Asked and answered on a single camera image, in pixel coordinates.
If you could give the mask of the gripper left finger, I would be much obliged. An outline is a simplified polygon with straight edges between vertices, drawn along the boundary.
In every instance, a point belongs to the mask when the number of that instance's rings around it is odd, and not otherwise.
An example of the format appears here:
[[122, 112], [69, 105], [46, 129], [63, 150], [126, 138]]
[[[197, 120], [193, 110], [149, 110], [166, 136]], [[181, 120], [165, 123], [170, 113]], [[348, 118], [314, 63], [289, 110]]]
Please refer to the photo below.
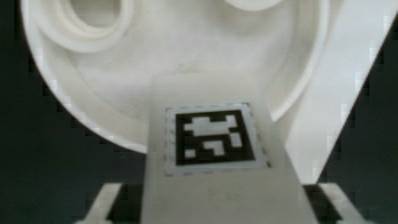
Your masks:
[[140, 224], [142, 185], [104, 183], [85, 217], [72, 224]]

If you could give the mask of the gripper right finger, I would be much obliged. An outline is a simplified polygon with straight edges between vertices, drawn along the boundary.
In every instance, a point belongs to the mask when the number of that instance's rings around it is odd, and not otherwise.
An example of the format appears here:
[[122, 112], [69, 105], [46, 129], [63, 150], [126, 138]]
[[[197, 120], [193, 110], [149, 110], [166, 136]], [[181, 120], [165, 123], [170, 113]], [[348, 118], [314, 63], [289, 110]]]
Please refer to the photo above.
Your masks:
[[309, 210], [309, 224], [373, 224], [353, 206], [335, 183], [305, 184], [303, 205]]

